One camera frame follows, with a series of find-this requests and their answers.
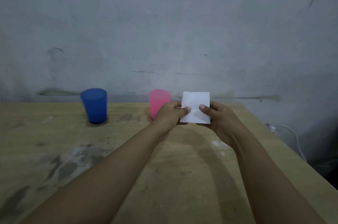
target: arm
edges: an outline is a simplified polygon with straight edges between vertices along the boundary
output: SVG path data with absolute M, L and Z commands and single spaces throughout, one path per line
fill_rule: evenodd
M 28 215 L 27 223 L 110 223 L 155 147 L 189 108 L 166 103 L 155 120 Z
M 212 101 L 200 110 L 212 117 L 209 128 L 234 149 L 257 223 L 325 223 L 229 107 Z

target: paper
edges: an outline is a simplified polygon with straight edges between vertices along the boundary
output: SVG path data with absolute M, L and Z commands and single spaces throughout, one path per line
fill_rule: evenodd
M 191 111 L 180 119 L 181 123 L 209 124 L 210 117 L 201 112 L 200 104 L 210 106 L 209 92 L 183 92 L 182 107 L 191 107 Z

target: forearm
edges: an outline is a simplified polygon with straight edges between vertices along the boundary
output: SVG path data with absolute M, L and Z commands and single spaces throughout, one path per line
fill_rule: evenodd
M 251 132 L 235 139 L 234 150 L 257 223 L 325 223 Z
M 22 223 L 110 223 L 158 145 L 159 136 L 151 125 L 141 130 Z

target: table surface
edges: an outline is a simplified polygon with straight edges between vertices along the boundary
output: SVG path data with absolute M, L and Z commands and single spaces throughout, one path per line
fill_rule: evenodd
M 0 223 L 17 223 L 147 126 L 146 103 L 109 103 L 90 127 L 81 103 L 0 103 Z M 229 105 L 327 223 L 338 192 L 241 104 Z M 209 129 L 173 129 L 113 223 L 254 223 L 236 156 Z

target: white cable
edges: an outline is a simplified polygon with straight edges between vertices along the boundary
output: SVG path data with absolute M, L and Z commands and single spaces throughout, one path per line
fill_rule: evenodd
M 298 140 L 297 134 L 290 127 L 288 127 L 286 125 L 276 125 L 276 127 L 284 127 L 284 128 L 287 128 L 290 132 L 292 132 L 292 134 L 295 136 L 299 152 L 301 153 L 302 158 L 304 159 L 304 161 L 307 162 L 307 160 L 306 160 L 306 158 L 305 158 L 305 156 L 304 156 L 304 154 L 303 154 L 303 152 L 301 150 L 301 146 L 299 145 L 299 140 Z

